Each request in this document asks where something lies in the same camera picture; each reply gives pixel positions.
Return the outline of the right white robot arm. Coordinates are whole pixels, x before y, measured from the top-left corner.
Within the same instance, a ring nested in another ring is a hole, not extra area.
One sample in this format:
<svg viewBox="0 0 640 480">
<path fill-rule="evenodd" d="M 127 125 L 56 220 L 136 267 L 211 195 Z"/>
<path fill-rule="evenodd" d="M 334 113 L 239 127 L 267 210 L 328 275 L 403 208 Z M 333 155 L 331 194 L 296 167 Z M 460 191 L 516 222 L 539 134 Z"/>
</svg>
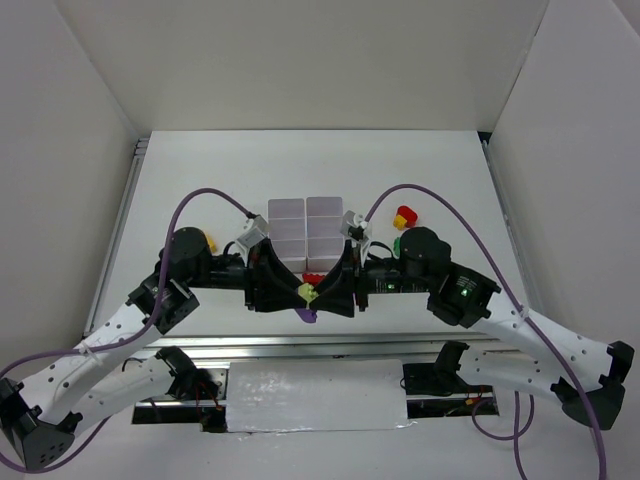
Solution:
<svg viewBox="0 0 640 480">
<path fill-rule="evenodd" d="M 506 290 L 451 259 L 451 247 L 425 227 L 405 231 L 396 258 L 363 261 L 352 246 L 316 286 L 308 306 L 352 318 L 372 294 L 424 293 L 426 308 L 449 326 L 486 334 L 526 354 L 502 360 L 459 341 L 440 351 L 435 371 L 452 384 L 494 385 L 546 398 L 572 420 L 609 430 L 625 396 L 634 350 L 592 340 L 533 311 Z"/>
</svg>

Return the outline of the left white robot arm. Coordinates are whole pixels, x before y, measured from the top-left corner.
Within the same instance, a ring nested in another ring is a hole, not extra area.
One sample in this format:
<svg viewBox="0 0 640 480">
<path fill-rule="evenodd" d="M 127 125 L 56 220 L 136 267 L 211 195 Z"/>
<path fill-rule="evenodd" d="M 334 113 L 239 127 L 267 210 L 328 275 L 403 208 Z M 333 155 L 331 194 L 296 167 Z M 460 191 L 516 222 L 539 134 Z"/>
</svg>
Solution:
<svg viewBox="0 0 640 480">
<path fill-rule="evenodd" d="M 269 239 L 243 253 L 215 255 L 195 227 L 169 234 L 155 271 L 72 354 L 54 354 L 46 368 L 19 381 L 2 377 L 1 430 L 21 460 L 16 470 L 47 473 L 64 465 L 78 435 L 138 401 L 216 394 L 210 375 L 177 346 L 127 364 L 198 307 L 196 288 L 240 290 L 256 312 L 307 304 L 301 280 L 277 258 Z"/>
</svg>

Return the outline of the lime square lego brick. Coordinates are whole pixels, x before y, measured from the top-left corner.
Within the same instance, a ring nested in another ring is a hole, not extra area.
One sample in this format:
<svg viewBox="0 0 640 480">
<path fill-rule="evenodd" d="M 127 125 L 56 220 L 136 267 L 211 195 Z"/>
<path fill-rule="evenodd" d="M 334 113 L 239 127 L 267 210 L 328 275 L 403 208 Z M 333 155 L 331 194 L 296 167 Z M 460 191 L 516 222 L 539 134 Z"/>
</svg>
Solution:
<svg viewBox="0 0 640 480">
<path fill-rule="evenodd" d="M 303 283 L 297 288 L 297 294 L 307 303 L 312 303 L 318 296 L 315 287 L 309 283 Z"/>
</svg>

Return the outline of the green square lego brick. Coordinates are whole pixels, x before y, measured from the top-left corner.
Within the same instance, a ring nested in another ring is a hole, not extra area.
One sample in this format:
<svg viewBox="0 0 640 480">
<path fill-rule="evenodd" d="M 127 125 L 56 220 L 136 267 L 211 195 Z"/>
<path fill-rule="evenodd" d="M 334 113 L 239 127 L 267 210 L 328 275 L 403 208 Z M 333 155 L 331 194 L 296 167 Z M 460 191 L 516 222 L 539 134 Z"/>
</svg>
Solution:
<svg viewBox="0 0 640 480">
<path fill-rule="evenodd" d="M 396 258 L 399 258 L 401 252 L 400 240 L 400 237 L 396 237 L 393 242 L 393 253 Z"/>
</svg>

